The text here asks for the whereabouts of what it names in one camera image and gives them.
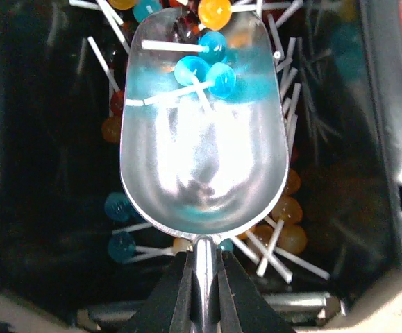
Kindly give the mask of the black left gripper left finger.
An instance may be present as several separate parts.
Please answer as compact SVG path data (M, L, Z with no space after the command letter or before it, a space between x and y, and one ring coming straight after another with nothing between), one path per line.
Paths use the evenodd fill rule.
M190 253L178 253L146 302L119 331L190 332L192 259Z

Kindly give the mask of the silver metal scoop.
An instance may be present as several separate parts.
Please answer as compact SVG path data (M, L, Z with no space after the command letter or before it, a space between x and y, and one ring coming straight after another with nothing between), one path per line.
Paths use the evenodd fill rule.
M137 28L128 58L128 99L178 89L164 66L182 53L143 49L165 41L181 8L148 16ZM135 210L157 229L193 242L190 332L221 331L217 252L221 241L260 222L278 202L289 153L278 80L267 30L252 12L236 13L222 30L248 42L228 60L237 86L225 99L196 92L146 106L124 105L120 173Z

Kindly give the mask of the black candy tray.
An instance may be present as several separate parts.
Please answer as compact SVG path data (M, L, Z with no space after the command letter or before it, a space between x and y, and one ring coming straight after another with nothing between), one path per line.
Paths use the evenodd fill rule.
M197 15L176 8L165 41L198 42ZM402 332L385 312L402 290L402 1L283 12L260 19L287 180L260 222L218 247L293 332ZM120 332L194 250L123 188L126 70L145 19L122 16L125 31L67 1L0 1L0 292L49 319L0 305L16 332Z

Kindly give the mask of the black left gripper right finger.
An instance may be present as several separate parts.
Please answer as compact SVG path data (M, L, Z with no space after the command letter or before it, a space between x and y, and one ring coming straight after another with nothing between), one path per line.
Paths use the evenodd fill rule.
M232 252L218 251L217 263L222 332L288 333L294 331L292 326L261 296Z

